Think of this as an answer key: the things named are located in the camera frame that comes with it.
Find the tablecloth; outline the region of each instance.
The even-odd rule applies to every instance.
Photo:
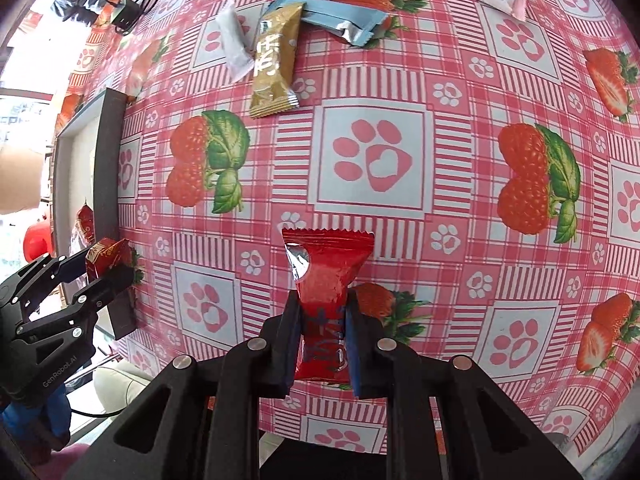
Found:
[[[582,452],[639,372],[634,332],[602,368],[577,370],[594,307],[640,289],[639,93],[620,79],[640,58],[612,2],[527,0],[523,23],[475,0],[387,0],[392,28],[366,49],[303,27],[300,108],[252,120],[251,76],[231,84],[224,65],[224,1],[160,0],[124,38],[96,28],[72,76],[87,97],[142,88],[118,180],[121,233],[145,272],[123,353],[152,374],[184,352],[223,355],[282,312],[294,286],[284,226],[367,230],[375,248],[356,283],[393,293],[394,336],[427,356],[472,356]],[[248,43],[269,1],[235,0]],[[601,48],[588,66],[583,51]],[[628,59],[603,68],[617,52]],[[168,199],[171,135],[207,110],[231,111],[250,136],[223,214],[214,189],[194,207]],[[537,126],[503,133],[521,123]],[[540,139],[565,192],[553,175],[527,177]],[[202,185],[181,175],[181,192]],[[386,452],[385,420],[382,402],[325,383],[297,381],[260,406],[264,430],[364,452]]]

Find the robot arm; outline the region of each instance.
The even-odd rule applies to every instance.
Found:
[[[79,290],[68,307],[29,321],[56,286],[86,272],[88,250],[70,258],[44,254],[0,285],[0,391],[12,402],[26,408],[45,404],[94,355],[98,310],[133,282],[132,267],[113,267]]]

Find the green leaf print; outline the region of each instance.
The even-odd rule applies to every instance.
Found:
[[[242,185],[236,170],[225,170],[220,173],[216,182],[216,194],[213,203],[213,214],[222,214],[234,208],[242,211]]]
[[[212,170],[239,170],[249,149],[249,132],[240,118],[227,110],[202,113],[209,127],[207,161]]]

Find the blue cloth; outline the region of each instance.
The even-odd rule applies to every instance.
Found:
[[[39,408],[25,408],[12,402],[0,414],[4,428],[19,440],[34,440],[29,423],[40,415],[49,419],[51,433],[60,437],[71,427],[71,405],[66,398],[64,384],[60,386]]]

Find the red object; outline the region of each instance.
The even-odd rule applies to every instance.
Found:
[[[527,178],[547,176],[545,139],[531,124],[505,126],[498,134],[498,145],[504,160],[517,174]]]
[[[615,338],[619,338],[620,329],[628,321],[632,307],[633,302],[629,295],[621,292],[593,307],[591,320],[608,328]]]
[[[544,178],[516,176],[498,196],[498,216],[509,228],[535,235],[549,224],[549,192]]]
[[[575,367],[581,372],[593,373],[607,365],[613,346],[613,334],[600,323],[590,321],[584,328],[578,348]]]
[[[119,242],[111,238],[103,238],[91,247],[86,255],[86,273],[89,281],[100,278],[117,264],[131,265],[129,241],[126,238]]]
[[[209,127],[203,116],[195,116],[180,124],[171,134],[169,147],[181,162],[203,162],[207,154]]]
[[[86,202],[76,215],[76,227],[85,245],[89,246],[95,243],[94,212]]]
[[[347,287],[373,250],[360,231],[283,229],[287,257],[303,311],[297,380],[349,381],[344,349]]]
[[[193,207],[204,198],[204,170],[198,162],[180,162],[169,173],[165,187],[171,203]]]
[[[53,254],[49,221],[38,221],[28,227],[22,241],[22,252],[27,263],[32,262],[43,254]]]

